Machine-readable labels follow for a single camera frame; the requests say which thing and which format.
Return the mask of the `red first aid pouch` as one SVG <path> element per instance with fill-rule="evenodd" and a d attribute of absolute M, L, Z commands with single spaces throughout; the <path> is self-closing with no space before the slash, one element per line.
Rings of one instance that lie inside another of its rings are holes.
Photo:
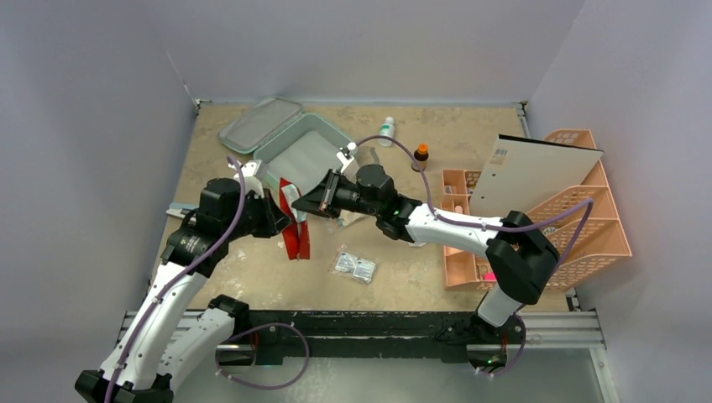
<path fill-rule="evenodd" d="M 282 232 L 287 255 L 289 260 L 310 259 L 311 245 L 308 221 L 295 222 L 294 217 L 287 208 L 285 197 L 281 194 L 280 188 L 289 184 L 293 183 L 282 177 L 278 186 L 280 209 L 292 219 L 292 223 Z"/>

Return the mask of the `light blue patterned packet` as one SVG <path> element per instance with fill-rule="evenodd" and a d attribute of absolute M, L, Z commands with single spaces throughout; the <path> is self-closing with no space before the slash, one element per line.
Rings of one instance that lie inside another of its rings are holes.
<path fill-rule="evenodd" d="M 292 203 L 297 201 L 301 196 L 298 188 L 294 184 L 282 186 L 281 194 L 285 197 L 287 208 L 295 219 L 295 222 L 301 223 L 306 221 L 306 213 L 292 206 Z"/>

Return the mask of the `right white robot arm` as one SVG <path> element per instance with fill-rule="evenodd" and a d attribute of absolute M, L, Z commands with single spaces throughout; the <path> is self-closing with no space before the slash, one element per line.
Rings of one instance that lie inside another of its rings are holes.
<path fill-rule="evenodd" d="M 435 243 L 489 262 L 495 286 L 475 310 L 474 336 L 490 342 L 523 306 L 535 305 L 558 266 L 560 254 L 529 217 L 511 211 L 506 217 L 474 217 L 429 207 L 400 194 L 382 165 L 358 169 L 354 181 L 329 170 L 322 181 L 291 207 L 319 217 L 343 211 L 374 217 L 388 238 L 407 243 Z"/>

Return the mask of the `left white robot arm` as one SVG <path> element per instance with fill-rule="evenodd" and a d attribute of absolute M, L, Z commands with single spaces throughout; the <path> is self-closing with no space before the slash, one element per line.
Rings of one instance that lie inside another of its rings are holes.
<path fill-rule="evenodd" d="M 219 343 L 241 343 L 253 331 L 249 305 L 220 295 L 189 330 L 175 330 L 196 293 L 245 236 L 271 238 L 292 223 L 252 176 L 217 178 L 202 190 L 167 241 L 154 284 L 123 338 L 99 369 L 80 373 L 87 402 L 171 402 L 187 375 Z"/>

